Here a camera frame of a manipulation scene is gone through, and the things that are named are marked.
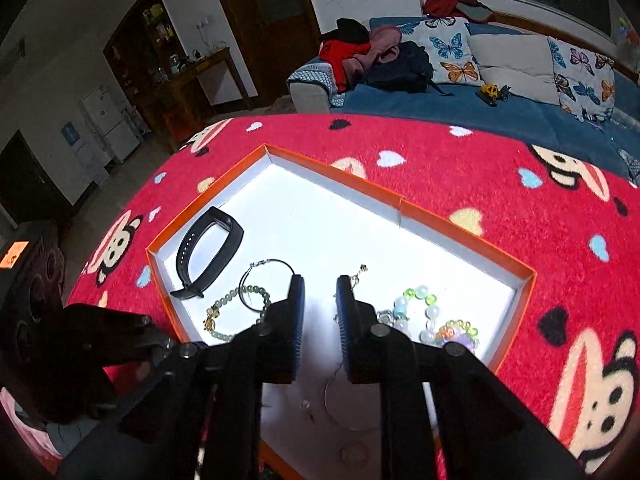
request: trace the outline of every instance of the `sofa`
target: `sofa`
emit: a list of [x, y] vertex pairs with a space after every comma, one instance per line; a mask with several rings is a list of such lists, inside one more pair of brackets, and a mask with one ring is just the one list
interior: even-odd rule
[[[402, 25], [424, 18], [372, 18], [369, 27]], [[491, 24], [468, 23], [467, 28], [471, 37], [523, 34]], [[315, 58], [309, 63], [318, 62], [321, 61]], [[329, 96], [328, 85], [306, 81], [302, 76], [290, 78], [289, 91], [298, 113], [365, 114], [484, 130], [573, 156], [629, 179], [628, 164], [620, 156], [620, 150], [640, 158], [640, 122], [637, 122], [640, 121], [640, 89], [620, 72], [615, 71], [614, 78], [613, 118], [596, 124], [577, 120], [562, 110], [559, 103], [537, 102], [518, 95], [511, 95], [497, 107], [489, 107], [476, 96], [478, 86], [468, 84], [439, 85], [442, 91], [454, 94], [450, 97], [431, 89], [422, 94], [409, 94], [385, 92], [365, 84], [340, 96]]]

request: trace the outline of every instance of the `orange sticker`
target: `orange sticker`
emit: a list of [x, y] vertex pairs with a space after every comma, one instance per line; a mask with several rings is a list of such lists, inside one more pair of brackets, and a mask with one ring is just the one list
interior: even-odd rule
[[14, 266], [14, 263], [18, 261], [18, 258], [20, 258], [22, 251], [27, 245], [29, 245], [29, 242], [14, 242], [14, 244], [9, 247], [7, 254], [2, 258], [2, 261], [0, 262], [0, 269], [11, 269]]

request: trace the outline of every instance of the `white pillow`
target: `white pillow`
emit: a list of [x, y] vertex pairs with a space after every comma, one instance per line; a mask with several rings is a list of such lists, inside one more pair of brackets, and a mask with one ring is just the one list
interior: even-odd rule
[[486, 83], [507, 85], [514, 95], [560, 105], [545, 36], [478, 34], [469, 36], [469, 45]]
[[468, 44], [467, 23], [463, 18], [427, 18], [400, 26], [401, 41], [413, 41], [429, 54], [434, 83], [482, 84]]
[[548, 38], [560, 106], [582, 120], [582, 111], [599, 121], [609, 119], [615, 107], [613, 62], [564, 41]]

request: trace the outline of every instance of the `black heart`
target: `black heart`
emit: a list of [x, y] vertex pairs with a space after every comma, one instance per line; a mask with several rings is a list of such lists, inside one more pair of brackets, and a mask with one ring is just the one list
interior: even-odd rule
[[613, 197], [613, 203], [616, 205], [616, 209], [620, 213], [620, 216], [626, 216], [629, 214], [629, 209], [626, 208], [625, 203], [617, 196]]
[[562, 306], [555, 306], [538, 321], [538, 330], [552, 346], [562, 346], [566, 343], [566, 320], [569, 315]]
[[341, 130], [346, 128], [347, 126], [351, 126], [351, 123], [347, 119], [335, 119], [334, 122], [329, 126], [330, 130]]

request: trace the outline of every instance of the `black bag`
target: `black bag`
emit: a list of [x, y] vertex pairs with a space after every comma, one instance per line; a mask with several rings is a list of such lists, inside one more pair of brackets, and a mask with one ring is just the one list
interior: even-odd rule
[[398, 58], [371, 67], [363, 83], [388, 92], [408, 93], [426, 92], [432, 86], [444, 96], [453, 95], [444, 93], [433, 83], [433, 66], [423, 46], [405, 41], [399, 47]]

